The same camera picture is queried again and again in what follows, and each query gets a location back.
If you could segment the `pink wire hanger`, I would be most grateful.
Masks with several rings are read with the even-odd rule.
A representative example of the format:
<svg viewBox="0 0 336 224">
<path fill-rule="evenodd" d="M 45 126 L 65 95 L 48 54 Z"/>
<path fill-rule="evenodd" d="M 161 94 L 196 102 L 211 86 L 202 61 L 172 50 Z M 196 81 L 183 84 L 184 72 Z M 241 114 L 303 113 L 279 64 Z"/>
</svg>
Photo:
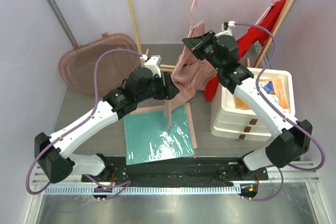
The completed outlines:
<svg viewBox="0 0 336 224">
<path fill-rule="evenodd" d="M 197 0 L 193 0 L 191 4 L 191 10 L 190 10 L 190 29 L 188 32 L 188 37 L 191 37 L 192 31 L 193 31 L 193 13 L 194 8 L 197 6 Z"/>
<path fill-rule="evenodd" d="M 267 16 L 267 13 L 271 10 L 271 8 L 275 5 L 276 0 L 271 0 L 269 6 L 263 12 L 263 14 L 259 17 L 259 19 L 255 22 L 255 25 L 259 25 L 260 22 Z"/>
</svg>

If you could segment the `pink t shirt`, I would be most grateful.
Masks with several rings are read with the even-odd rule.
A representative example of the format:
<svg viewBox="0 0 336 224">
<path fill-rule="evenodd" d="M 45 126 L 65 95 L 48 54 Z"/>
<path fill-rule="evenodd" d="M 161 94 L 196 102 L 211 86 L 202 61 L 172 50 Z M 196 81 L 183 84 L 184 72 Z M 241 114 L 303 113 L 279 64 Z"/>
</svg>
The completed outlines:
<svg viewBox="0 0 336 224">
<path fill-rule="evenodd" d="M 217 71 L 206 60 L 198 60 L 191 51 L 184 47 L 171 79 L 179 93 L 171 100 L 166 100 L 164 116 L 168 119 L 167 127 L 172 126 L 172 111 L 194 97 L 198 90 L 204 91 L 208 81 L 216 76 Z"/>
</svg>

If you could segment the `red t shirt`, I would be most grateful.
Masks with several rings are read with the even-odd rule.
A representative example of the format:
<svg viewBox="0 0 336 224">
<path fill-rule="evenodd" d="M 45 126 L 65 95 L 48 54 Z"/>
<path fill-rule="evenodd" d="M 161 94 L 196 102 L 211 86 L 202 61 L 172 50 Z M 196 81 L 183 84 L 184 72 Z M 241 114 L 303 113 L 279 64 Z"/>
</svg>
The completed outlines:
<svg viewBox="0 0 336 224">
<path fill-rule="evenodd" d="M 271 31 L 285 3 L 286 0 L 276 1 L 270 8 L 265 18 L 260 23 L 258 23 L 258 25 Z M 247 51 L 255 42 L 258 41 L 263 46 L 267 38 L 268 34 L 262 31 L 261 29 L 258 29 L 256 27 L 249 28 L 248 32 L 237 40 L 237 44 L 239 46 L 238 60 L 241 60 L 241 58 L 247 53 Z M 204 97 L 207 102 L 213 100 L 218 85 L 219 85 L 219 79 L 217 76 L 210 79 L 210 81 L 207 83 L 204 93 Z"/>
</svg>

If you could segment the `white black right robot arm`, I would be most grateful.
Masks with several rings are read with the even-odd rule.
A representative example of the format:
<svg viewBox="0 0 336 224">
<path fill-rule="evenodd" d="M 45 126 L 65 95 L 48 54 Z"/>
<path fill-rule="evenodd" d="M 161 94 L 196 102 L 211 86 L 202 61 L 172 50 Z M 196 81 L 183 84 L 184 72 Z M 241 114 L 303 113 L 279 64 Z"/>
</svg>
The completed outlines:
<svg viewBox="0 0 336 224">
<path fill-rule="evenodd" d="M 233 36 L 217 36 L 211 30 L 182 42 L 195 58 L 207 60 L 214 67 L 220 84 L 242 99 L 271 134 L 268 146 L 240 158 L 239 177 L 250 179 L 256 170 L 266 166 L 283 168 L 309 150 L 311 123 L 299 121 L 268 96 L 253 73 L 238 62 L 238 45 Z"/>
</svg>

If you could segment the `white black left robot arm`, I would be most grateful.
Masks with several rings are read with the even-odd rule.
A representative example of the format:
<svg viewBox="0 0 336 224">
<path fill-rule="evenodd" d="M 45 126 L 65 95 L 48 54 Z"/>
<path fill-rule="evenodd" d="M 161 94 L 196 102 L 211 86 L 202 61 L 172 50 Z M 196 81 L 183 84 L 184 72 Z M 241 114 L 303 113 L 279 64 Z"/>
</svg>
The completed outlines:
<svg viewBox="0 0 336 224">
<path fill-rule="evenodd" d="M 113 167 L 102 154 L 77 155 L 74 151 L 101 129 L 113 124 L 147 99 L 171 100 L 179 93 L 170 73 L 154 74 L 145 67 L 136 68 L 120 87 L 109 91 L 87 114 L 50 135 L 35 137 L 35 157 L 52 184 L 70 175 L 90 175 L 105 182 Z"/>
</svg>

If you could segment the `pink board under mat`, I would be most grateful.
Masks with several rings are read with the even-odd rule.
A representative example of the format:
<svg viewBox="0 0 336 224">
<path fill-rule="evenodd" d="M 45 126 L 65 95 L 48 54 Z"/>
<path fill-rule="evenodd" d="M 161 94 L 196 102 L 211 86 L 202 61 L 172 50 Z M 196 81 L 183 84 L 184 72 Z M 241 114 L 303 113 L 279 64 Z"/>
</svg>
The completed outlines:
<svg viewBox="0 0 336 224">
<path fill-rule="evenodd" d="M 195 134 L 194 124 L 193 124 L 193 119 L 192 119 L 191 106 L 187 102 L 183 105 L 183 107 L 186 110 L 187 122 L 188 122 L 189 130 L 191 133 L 193 147 L 197 149 L 197 141 L 196 141 L 196 134 Z M 133 114 L 153 112 L 153 111 L 163 111 L 163 110 L 164 110 L 164 105 L 148 106 L 148 107 L 143 107 L 143 108 L 137 108 L 135 111 L 131 112 L 130 114 L 133 115 Z"/>
</svg>

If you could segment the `green cutting mat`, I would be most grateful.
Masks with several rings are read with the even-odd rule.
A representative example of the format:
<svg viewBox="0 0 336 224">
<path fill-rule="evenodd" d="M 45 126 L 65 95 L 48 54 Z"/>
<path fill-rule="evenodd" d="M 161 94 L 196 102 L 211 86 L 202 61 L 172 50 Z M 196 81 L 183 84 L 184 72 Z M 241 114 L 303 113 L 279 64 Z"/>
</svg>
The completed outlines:
<svg viewBox="0 0 336 224">
<path fill-rule="evenodd" d="M 163 161 L 195 154 L 186 110 L 172 111 L 172 126 L 163 111 L 127 115 L 123 118 L 126 164 Z"/>
</svg>

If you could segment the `white drawer storage box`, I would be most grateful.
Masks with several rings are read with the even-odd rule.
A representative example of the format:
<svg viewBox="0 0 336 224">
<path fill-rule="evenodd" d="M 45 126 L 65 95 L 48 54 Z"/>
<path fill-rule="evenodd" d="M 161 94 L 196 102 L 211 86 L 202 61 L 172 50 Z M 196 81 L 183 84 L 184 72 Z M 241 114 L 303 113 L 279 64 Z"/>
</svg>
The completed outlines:
<svg viewBox="0 0 336 224">
<path fill-rule="evenodd" d="M 289 105 L 289 109 L 285 111 L 294 116 L 296 111 L 292 75 L 287 71 L 267 69 L 260 78 L 282 79 Z M 265 124 L 251 109 L 235 108 L 234 95 L 221 84 L 211 101 L 211 133 L 214 136 L 249 141 L 264 142 L 271 138 Z"/>
</svg>

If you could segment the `pink plastic basket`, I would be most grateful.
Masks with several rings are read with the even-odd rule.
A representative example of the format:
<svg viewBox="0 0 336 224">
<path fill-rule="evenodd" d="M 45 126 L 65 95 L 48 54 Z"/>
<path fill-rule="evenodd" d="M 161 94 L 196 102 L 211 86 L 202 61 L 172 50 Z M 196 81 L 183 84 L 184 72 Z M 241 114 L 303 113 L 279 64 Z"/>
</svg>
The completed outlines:
<svg viewBox="0 0 336 224">
<path fill-rule="evenodd" d="M 64 83 L 71 89 L 94 96 L 94 72 L 98 58 L 114 49 L 137 52 L 136 43 L 126 34 L 102 34 L 101 39 L 77 46 L 63 55 L 59 61 L 59 72 Z M 97 69 L 98 96 L 106 95 L 119 87 L 129 74 L 140 66 L 140 59 L 134 53 L 118 51 L 104 56 Z"/>
</svg>

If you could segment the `wooden clothes rack frame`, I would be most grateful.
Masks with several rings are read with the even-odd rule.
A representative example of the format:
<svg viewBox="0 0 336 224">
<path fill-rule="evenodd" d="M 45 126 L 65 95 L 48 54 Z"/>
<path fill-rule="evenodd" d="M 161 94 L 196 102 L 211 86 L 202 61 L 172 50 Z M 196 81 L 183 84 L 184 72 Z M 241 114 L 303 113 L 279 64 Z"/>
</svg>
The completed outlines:
<svg viewBox="0 0 336 224">
<path fill-rule="evenodd" d="M 293 5 L 294 1 L 295 0 L 286 0 L 286 4 L 284 5 L 284 7 L 283 7 L 276 23 L 275 23 L 273 29 L 271 30 L 272 35 L 276 35 L 276 33 L 279 30 L 281 24 L 285 20 L 291 6 Z M 127 0 L 127 4 L 128 4 L 129 12 L 130 12 L 131 23 L 132 23 L 133 30 L 134 30 L 137 49 L 138 49 L 139 53 L 142 53 L 140 33 L 139 33 L 138 24 L 137 24 L 137 20 L 136 20 L 136 13 L 135 13 L 134 5 L 133 5 L 133 0 Z M 255 68 L 261 66 L 261 62 L 265 58 L 267 50 L 268 50 L 270 45 L 271 45 L 271 38 L 269 36 L 266 39 L 265 44 L 264 44 L 263 48 L 261 49 L 261 51 L 260 51 L 260 53 L 259 53 L 259 55 L 258 55 L 258 57 L 257 57 L 257 59 L 254 63 Z M 173 66 L 172 65 L 164 65 L 163 70 L 172 71 Z"/>
</svg>

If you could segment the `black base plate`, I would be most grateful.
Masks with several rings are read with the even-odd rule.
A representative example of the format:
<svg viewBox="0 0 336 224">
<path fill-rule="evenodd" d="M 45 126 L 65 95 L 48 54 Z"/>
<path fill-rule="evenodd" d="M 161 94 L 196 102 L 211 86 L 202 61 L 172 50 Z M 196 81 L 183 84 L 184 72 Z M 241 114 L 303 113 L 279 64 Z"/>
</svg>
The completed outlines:
<svg viewBox="0 0 336 224">
<path fill-rule="evenodd" d="M 181 157 L 134 165 L 127 165 L 122 156 L 105 161 L 107 171 L 92 178 L 100 183 L 130 181 L 131 187 L 222 187 L 268 180 L 266 168 L 247 172 L 237 157 Z"/>
</svg>

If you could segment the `metal corner post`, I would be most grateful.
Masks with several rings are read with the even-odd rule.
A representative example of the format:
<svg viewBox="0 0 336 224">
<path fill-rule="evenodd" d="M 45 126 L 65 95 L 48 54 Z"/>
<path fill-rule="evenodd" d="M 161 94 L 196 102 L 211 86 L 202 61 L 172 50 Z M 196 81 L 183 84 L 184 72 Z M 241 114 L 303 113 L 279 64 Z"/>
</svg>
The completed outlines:
<svg viewBox="0 0 336 224">
<path fill-rule="evenodd" d="M 66 22 L 61 10 L 59 9 L 55 0 L 46 0 L 47 4 L 49 5 L 51 11 L 53 12 L 54 16 L 56 17 L 59 25 L 61 26 L 62 30 L 64 31 L 65 35 L 67 36 L 71 46 L 77 47 L 78 43 L 75 39 L 68 23 Z"/>
</svg>

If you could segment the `aluminium rail frame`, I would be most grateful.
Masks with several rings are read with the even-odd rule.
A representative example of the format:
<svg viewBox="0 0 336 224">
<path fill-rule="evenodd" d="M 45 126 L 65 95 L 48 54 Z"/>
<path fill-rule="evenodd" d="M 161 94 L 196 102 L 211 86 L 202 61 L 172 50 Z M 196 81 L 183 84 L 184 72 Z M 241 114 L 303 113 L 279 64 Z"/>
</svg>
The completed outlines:
<svg viewBox="0 0 336 224">
<path fill-rule="evenodd" d="M 45 184 L 43 194 L 92 195 L 96 200 L 229 194 L 252 202 L 267 202 L 280 195 L 296 198 L 299 192 L 291 193 L 287 185 L 301 183 L 317 218 L 327 217 L 316 171 L 310 163 L 298 159 L 283 168 L 268 165 L 249 172 L 243 168 L 242 160 L 234 157 L 180 157 L 139 164 L 128 164 L 122 156 L 97 154 L 96 158 L 103 165 L 100 172 L 80 164 L 79 156 L 43 157 L 37 162 L 36 173 L 28 175 L 28 181 Z"/>
</svg>

